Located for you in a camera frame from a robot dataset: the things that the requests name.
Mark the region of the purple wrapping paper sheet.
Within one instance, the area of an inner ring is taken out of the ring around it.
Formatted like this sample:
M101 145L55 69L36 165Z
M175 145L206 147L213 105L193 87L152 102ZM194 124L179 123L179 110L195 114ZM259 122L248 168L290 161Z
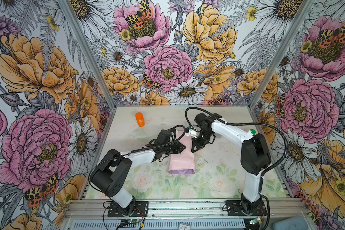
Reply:
M173 175L192 175L196 172L195 157L191 151L192 137L185 134L179 143L185 146L185 149L179 154L170 155L170 164L168 173Z

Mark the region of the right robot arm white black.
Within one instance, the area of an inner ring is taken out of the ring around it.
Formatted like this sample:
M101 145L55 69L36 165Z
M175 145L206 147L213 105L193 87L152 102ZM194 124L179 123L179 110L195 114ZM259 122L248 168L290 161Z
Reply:
M241 193L241 212L244 215L254 214L262 206L262 172L270 165L271 156L266 139L262 134L254 134L239 128L244 124L230 125L219 121L214 115L200 113L195 117L199 128L197 137L192 138L192 153L199 151L208 144L213 144L219 134L241 148L240 163L245 170L245 185Z

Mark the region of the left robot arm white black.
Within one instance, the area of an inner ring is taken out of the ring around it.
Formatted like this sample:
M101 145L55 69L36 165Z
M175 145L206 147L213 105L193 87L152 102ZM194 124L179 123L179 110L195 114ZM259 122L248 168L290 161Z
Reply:
M111 149L90 171L89 183L111 199L112 211L118 215L131 216L138 208L134 196L124 188L129 171L142 164L153 163L164 154L180 154L185 149L185 145L176 140L151 144L125 153Z

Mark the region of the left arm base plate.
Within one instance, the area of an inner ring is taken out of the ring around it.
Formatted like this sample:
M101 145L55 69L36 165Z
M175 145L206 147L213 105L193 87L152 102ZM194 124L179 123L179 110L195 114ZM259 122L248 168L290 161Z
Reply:
M112 201L107 216L109 218L147 217L148 209L148 201L132 201L126 208L122 208L115 201Z

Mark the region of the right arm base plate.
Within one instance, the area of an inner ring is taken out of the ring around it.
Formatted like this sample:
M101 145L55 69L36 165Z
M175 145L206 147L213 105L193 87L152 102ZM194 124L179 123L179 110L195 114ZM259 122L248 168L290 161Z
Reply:
M265 216L267 208L263 200L257 202L247 202L241 200L226 200L221 208L227 212L228 216Z

